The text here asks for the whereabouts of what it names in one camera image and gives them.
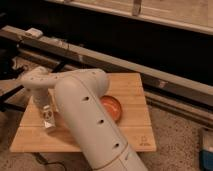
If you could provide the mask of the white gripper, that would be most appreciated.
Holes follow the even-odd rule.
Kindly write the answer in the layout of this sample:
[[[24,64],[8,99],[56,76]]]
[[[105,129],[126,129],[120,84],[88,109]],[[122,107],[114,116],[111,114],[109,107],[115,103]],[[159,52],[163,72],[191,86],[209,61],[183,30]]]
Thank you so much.
[[[48,90],[34,90],[32,95],[34,104],[39,110],[51,105],[52,98]]]

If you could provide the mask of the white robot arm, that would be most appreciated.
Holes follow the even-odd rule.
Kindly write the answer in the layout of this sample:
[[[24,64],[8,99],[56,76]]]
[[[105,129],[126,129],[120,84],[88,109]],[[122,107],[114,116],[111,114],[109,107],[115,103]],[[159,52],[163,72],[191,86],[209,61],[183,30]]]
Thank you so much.
[[[43,107],[54,90],[58,113],[80,146],[93,171],[148,171],[100,102],[108,91],[109,78],[101,69],[50,73],[37,67],[21,78]]]

